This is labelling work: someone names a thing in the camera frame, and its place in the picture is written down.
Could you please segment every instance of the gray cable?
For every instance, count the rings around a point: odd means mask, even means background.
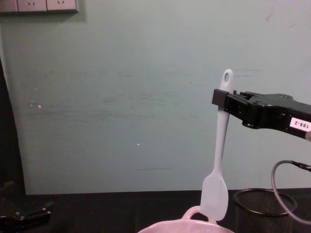
[[[287,208],[287,206],[284,204],[284,202],[282,201],[280,195],[278,194],[278,192],[276,190],[276,181],[275,181],[276,169],[281,164],[293,164],[293,161],[292,160],[282,160],[282,161],[280,161],[274,165],[272,172],[271,172],[271,184],[272,184],[272,189],[273,189],[274,195],[276,196],[278,203],[283,207],[283,209],[288,213],[288,215],[290,217],[292,217],[294,220],[296,220],[297,222],[300,222],[302,224],[311,225],[311,221],[303,220],[303,219],[297,217],[296,215],[294,215]]]

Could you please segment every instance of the wall socket panel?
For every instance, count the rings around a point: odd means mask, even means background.
[[[17,12],[16,0],[0,0],[0,13]]]
[[[0,14],[79,12],[79,0],[0,0]]]

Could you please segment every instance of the wall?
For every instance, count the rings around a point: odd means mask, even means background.
[[[76,15],[2,17],[28,194],[200,189],[225,69],[236,89],[310,103],[311,3],[91,0]],[[270,187],[311,145],[230,119],[224,177]],[[284,166],[279,187],[310,177]]]

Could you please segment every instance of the pink bowl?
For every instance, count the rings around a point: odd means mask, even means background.
[[[184,214],[182,219],[159,222],[139,233],[233,233],[231,230],[217,225],[215,221],[192,220],[191,217],[199,212],[200,206],[194,206]]]

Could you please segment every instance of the cable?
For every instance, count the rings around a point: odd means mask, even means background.
[[[292,217],[294,220],[296,220],[299,223],[305,224],[305,225],[310,225],[311,226],[311,221],[307,221],[307,220],[303,220],[299,217],[297,217],[296,215],[294,215],[288,208],[287,206],[284,204],[284,202],[282,201],[280,195],[278,194],[277,190],[276,190],[276,181],[275,181],[275,175],[276,175],[276,169],[278,166],[280,166],[281,164],[293,164],[301,169],[307,170],[307,171],[311,171],[311,166],[307,165],[307,164],[302,164],[302,163],[298,163],[292,160],[282,160],[278,163],[276,163],[272,169],[271,172],[271,184],[272,184],[272,189],[274,192],[274,195],[276,196],[276,199],[278,201],[278,203],[283,207],[283,209],[288,213],[288,215],[290,217]]]

